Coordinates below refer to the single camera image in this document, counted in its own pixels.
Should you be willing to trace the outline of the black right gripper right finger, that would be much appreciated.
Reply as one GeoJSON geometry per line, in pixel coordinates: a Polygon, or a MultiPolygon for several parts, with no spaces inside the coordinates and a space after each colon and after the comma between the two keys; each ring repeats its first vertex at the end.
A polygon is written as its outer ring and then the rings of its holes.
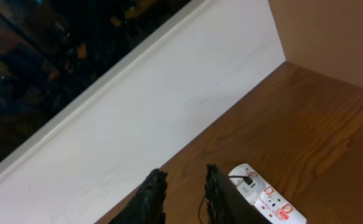
{"type": "Polygon", "coordinates": [[[205,200],[210,224],[270,224],[215,165],[207,164],[205,200]]]}

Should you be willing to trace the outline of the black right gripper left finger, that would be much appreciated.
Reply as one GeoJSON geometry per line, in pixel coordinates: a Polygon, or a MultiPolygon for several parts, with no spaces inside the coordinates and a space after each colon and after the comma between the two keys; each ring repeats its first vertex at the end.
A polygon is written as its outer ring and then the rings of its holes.
{"type": "Polygon", "coordinates": [[[166,177],[166,172],[153,169],[125,208],[109,224],[165,224],[166,177]]]}

